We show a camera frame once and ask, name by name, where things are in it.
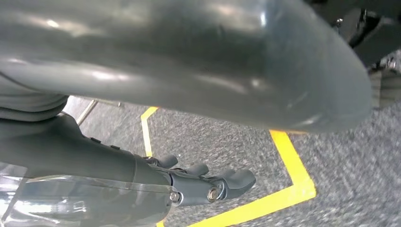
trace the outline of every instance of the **gray carpet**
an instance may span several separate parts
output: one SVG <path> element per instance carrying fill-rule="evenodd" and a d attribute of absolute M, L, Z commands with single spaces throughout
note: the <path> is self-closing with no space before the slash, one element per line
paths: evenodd
<path fill-rule="evenodd" d="M 66 111 L 77 118 L 88 102 L 70 98 Z M 146 109 L 99 104 L 81 128 L 103 143 L 145 155 L 140 115 Z M 211 173 L 249 168 L 257 176 L 237 200 L 176 208 L 166 227 L 187 226 L 292 184 L 266 130 L 162 109 L 149 119 L 149 131 L 154 156 L 174 154 L 179 167 L 204 162 Z M 239 226 L 401 226 L 401 104 L 373 112 L 354 130 L 290 137 L 316 185 L 316 198 Z"/>

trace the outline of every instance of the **metal rod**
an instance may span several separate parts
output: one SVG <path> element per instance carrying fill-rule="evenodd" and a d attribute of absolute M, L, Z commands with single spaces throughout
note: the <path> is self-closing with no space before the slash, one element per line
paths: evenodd
<path fill-rule="evenodd" d="M 97 99 L 97 98 L 89 98 L 89 97 L 84 97 L 84 96 L 78 96 L 78 97 L 87 99 L 87 100 L 96 100 L 96 101 L 99 101 L 100 103 L 104 103 L 104 104 L 112 105 L 112 106 L 116 106 L 116 107 L 121 106 L 121 102 L 114 102 L 114 101 L 110 101 L 110 100 Z"/>
<path fill-rule="evenodd" d="M 89 114 L 92 112 L 92 110 L 96 107 L 98 103 L 99 101 L 96 99 L 90 101 L 89 105 L 85 108 L 84 112 L 82 112 L 79 118 L 77 119 L 78 126 L 80 126 L 84 122 L 84 120 L 89 116 Z"/>

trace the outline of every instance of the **clear plastic cover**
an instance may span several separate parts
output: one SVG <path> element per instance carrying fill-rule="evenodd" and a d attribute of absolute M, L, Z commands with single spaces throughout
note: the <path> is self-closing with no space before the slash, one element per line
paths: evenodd
<path fill-rule="evenodd" d="M 0 163 L 2 227 L 154 226 L 171 208 L 170 186 L 26 171 Z"/>

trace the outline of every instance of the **screw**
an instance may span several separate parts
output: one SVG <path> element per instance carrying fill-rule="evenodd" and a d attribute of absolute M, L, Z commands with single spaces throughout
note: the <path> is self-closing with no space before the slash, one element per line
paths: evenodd
<path fill-rule="evenodd" d="M 209 192 L 208 192 L 208 200 L 209 200 L 209 202 L 216 201 L 217 197 L 218 197 L 217 188 L 216 187 L 210 188 Z"/>
<path fill-rule="evenodd" d="M 178 192 L 171 192 L 170 193 L 170 200 L 172 201 L 172 202 L 178 202 L 179 200 L 180 200 L 180 194 L 178 193 Z"/>

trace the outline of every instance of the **yellow floor tape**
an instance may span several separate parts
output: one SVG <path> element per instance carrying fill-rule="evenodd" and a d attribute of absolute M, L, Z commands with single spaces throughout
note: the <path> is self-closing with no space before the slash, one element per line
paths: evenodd
<path fill-rule="evenodd" d="M 145 141 L 145 151 L 147 156 L 152 156 L 148 118 L 157 109 L 158 107 L 151 107 L 141 116 L 143 138 Z M 270 131 L 270 134 L 284 165 L 287 168 L 293 185 L 246 205 L 192 224 L 190 227 L 227 227 L 230 225 L 236 225 L 263 217 L 275 211 L 312 199 L 316 196 L 314 183 L 302 164 L 302 161 L 288 135 L 282 131 Z M 164 227 L 164 224 L 159 222 L 156 226 Z"/>
<path fill-rule="evenodd" d="M 140 116 L 140 122 L 142 124 L 142 133 L 143 133 L 143 140 L 145 142 L 145 152 L 146 156 L 153 156 L 152 154 L 152 147 L 150 145 L 150 136 L 149 136 L 149 127 L 148 127 L 148 118 L 156 112 L 158 107 L 151 107 L 147 111 L 145 111 Z M 159 222 L 156 224 L 156 227 L 164 227 L 163 222 Z"/>

